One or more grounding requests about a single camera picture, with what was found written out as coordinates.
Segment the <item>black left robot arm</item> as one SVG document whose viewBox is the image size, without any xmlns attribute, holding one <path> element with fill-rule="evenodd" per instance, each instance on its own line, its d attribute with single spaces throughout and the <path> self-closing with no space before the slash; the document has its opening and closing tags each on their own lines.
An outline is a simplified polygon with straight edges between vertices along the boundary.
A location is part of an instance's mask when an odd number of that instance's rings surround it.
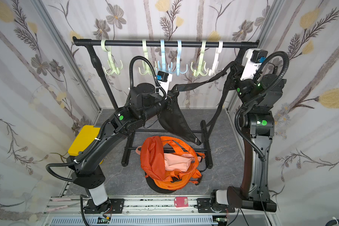
<svg viewBox="0 0 339 226">
<path fill-rule="evenodd" d="M 108 200 L 105 190 L 105 176 L 100 163 L 120 142 L 146 121 L 159 115 L 172 102 L 167 95 L 156 93 L 156 87 L 141 83 L 130 89 L 125 106 L 118 108 L 101 126 L 98 135 L 77 156 L 70 156 L 67 163 L 73 170 L 74 184 L 85 188 L 95 206 Z"/>
</svg>

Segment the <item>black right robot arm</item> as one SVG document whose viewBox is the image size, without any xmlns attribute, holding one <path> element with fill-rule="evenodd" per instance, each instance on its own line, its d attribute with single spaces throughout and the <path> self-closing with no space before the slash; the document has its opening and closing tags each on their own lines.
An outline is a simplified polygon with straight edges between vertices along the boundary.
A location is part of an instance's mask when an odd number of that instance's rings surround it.
<svg viewBox="0 0 339 226">
<path fill-rule="evenodd" d="M 278 75 L 264 75 L 261 80 L 244 80 L 237 91 L 243 105 L 235 114 L 235 128 L 244 141 L 244 176 L 240 187 L 227 189 L 227 204 L 231 208 L 276 212 L 268 188 L 269 152 L 275 135 L 275 120 L 271 109 L 282 97 L 285 79 L 272 87 Z"/>
</svg>

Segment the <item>bright orange sling bag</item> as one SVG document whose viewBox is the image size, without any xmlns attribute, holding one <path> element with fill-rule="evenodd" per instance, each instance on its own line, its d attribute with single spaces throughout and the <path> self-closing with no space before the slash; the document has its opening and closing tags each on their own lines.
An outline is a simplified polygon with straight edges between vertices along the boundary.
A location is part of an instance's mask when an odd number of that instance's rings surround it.
<svg viewBox="0 0 339 226">
<path fill-rule="evenodd" d="M 181 139 L 162 136 L 163 147 L 169 145 L 173 153 L 164 154 L 164 176 L 154 179 L 157 187 L 165 190 L 176 191 L 184 188 L 188 183 L 200 183 L 202 174 L 198 170 L 205 154 L 196 152 L 190 145 Z"/>
</svg>

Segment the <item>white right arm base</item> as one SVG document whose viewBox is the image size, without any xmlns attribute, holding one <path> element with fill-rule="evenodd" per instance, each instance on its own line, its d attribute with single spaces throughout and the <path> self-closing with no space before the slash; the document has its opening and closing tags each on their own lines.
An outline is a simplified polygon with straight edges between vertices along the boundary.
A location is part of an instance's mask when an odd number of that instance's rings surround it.
<svg viewBox="0 0 339 226">
<path fill-rule="evenodd" d="M 213 190 L 210 197 L 210 207 L 213 211 L 221 211 L 228 206 L 227 190 Z"/>
</svg>

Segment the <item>dark orange backpack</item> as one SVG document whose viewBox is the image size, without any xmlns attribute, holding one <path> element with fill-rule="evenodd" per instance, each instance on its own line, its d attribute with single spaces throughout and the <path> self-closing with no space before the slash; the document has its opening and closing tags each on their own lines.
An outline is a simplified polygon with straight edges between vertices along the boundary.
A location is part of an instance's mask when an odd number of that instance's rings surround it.
<svg viewBox="0 0 339 226">
<path fill-rule="evenodd" d="M 159 136 L 149 137 L 141 146 L 141 168 L 152 179 L 166 179 L 163 143 Z"/>
</svg>

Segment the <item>pink sling bag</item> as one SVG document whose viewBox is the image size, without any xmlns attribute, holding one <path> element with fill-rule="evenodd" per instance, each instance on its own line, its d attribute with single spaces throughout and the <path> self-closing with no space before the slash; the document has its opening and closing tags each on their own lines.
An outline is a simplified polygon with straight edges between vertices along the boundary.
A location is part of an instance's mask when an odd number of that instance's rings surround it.
<svg viewBox="0 0 339 226">
<path fill-rule="evenodd" d="M 195 162 L 195 157 L 191 154 L 183 156 L 175 155 L 174 153 L 165 153 L 163 149 L 157 150 L 154 148 L 154 160 L 145 158 L 144 166 L 146 169 L 151 169 L 154 172 L 166 171 L 187 171 L 190 164 Z"/>
</svg>

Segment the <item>black sling bag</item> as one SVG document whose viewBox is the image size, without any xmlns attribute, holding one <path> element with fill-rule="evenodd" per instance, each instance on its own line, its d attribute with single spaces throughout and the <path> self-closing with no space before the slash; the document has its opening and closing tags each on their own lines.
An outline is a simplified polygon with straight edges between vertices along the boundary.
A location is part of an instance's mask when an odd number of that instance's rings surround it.
<svg viewBox="0 0 339 226">
<path fill-rule="evenodd" d="M 241 66 L 237 62 L 230 62 L 225 68 L 217 73 L 215 76 L 203 82 L 195 82 L 189 84 L 176 84 L 168 91 L 166 108 L 159 113 L 158 121 L 160 125 L 168 132 L 175 136 L 178 136 L 185 141 L 189 141 L 193 144 L 202 144 L 201 138 L 196 135 L 193 130 L 192 120 L 190 115 L 190 109 L 182 109 L 179 104 L 180 93 L 186 93 L 193 91 L 205 84 L 214 83 L 222 77 L 226 77 L 223 84 L 222 94 L 218 100 L 217 109 L 213 117 L 209 122 L 205 123 L 205 127 L 209 127 L 208 133 L 211 134 L 212 130 L 221 115 L 223 106 L 228 97 L 230 91 L 236 89 L 236 84 L 239 82 L 240 77 L 244 71 L 244 66 Z"/>
</svg>

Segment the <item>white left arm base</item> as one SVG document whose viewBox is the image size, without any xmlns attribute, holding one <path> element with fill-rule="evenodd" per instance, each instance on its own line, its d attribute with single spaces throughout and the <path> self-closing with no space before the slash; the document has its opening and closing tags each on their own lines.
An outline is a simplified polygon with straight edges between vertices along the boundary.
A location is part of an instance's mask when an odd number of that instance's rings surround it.
<svg viewBox="0 0 339 226">
<path fill-rule="evenodd" d="M 108 200 L 108 195 L 106 193 L 104 184 L 89 189 L 89 194 L 96 206 L 99 206 Z"/>
</svg>

